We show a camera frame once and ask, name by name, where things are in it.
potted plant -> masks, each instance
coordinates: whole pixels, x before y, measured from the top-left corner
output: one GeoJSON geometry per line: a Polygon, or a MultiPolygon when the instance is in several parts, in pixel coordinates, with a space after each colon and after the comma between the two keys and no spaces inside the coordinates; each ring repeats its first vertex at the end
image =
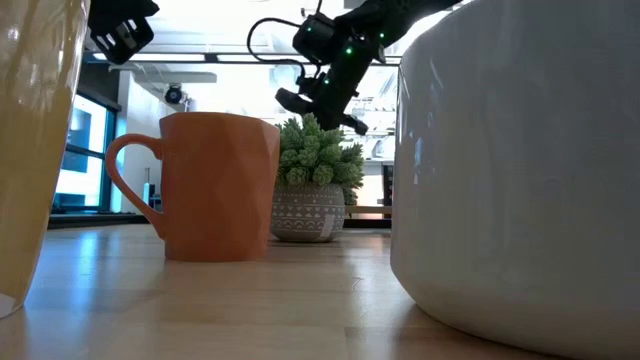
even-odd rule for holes
{"type": "Polygon", "coordinates": [[[280,128],[280,165],[271,233],[281,241],[328,242],[342,231],[345,204],[362,186],[362,146],[341,148],[341,130],[320,129],[313,114],[280,128]]]}

patterned pot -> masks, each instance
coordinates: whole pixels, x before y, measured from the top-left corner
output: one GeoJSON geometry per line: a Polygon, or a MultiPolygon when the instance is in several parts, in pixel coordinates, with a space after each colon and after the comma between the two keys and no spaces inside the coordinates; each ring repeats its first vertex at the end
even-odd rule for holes
{"type": "Polygon", "coordinates": [[[329,242],[342,231],[344,216],[339,185],[276,186],[271,233],[281,241],[329,242]]]}

ceramic mug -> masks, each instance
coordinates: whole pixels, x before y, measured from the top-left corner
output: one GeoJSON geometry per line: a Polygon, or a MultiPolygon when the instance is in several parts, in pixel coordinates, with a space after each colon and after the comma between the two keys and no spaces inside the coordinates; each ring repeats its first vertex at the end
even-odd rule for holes
{"type": "Polygon", "coordinates": [[[47,228],[89,1],[0,2],[0,319],[22,306],[47,228]]]}
{"type": "Polygon", "coordinates": [[[260,119],[177,113],[160,120],[161,138],[127,134],[106,155],[114,184],[165,240],[167,259],[239,261],[265,254],[280,132],[260,119]],[[162,207],[145,204],[116,168],[118,152],[144,145],[162,160],[162,207]]]}

wooden surface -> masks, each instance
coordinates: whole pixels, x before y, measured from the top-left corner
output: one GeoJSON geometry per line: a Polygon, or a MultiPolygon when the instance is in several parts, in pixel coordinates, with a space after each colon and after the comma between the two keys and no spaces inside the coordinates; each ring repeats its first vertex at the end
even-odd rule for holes
{"type": "Polygon", "coordinates": [[[272,243],[263,261],[165,262],[148,225],[47,233],[0,359],[541,359],[452,330],[389,267],[389,236],[272,243]]]}

orange mug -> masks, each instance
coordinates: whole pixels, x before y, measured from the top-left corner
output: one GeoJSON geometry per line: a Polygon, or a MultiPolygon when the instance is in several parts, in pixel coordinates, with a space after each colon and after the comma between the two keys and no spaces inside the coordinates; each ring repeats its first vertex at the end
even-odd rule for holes
{"type": "Polygon", "coordinates": [[[127,134],[106,155],[114,184],[165,240],[170,260],[217,262],[263,256],[269,238],[280,132],[260,119],[177,113],[160,120],[161,138],[127,134]],[[162,208],[149,207],[116,168],[118,152],[144,145],[162,160],[162,208]]]}

